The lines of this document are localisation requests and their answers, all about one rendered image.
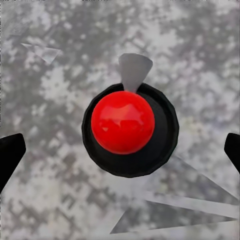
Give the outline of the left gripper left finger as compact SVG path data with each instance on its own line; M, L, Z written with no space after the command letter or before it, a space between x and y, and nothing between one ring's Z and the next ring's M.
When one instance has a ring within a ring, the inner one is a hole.
M0 138L0 193L26 152L22 133Z

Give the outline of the pesticide atomizer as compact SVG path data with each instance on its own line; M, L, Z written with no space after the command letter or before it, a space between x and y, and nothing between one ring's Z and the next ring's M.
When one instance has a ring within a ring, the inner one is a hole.
M178 144L180 125L166 96L143 83L153 62L137 53L118 58L122 82L93 98L81 125L90 159L113 176L151 175Z

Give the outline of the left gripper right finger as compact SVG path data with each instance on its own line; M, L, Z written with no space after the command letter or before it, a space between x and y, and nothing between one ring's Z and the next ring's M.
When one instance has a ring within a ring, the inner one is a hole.
M224 151L240 173L240 135L229 133L227 135Z

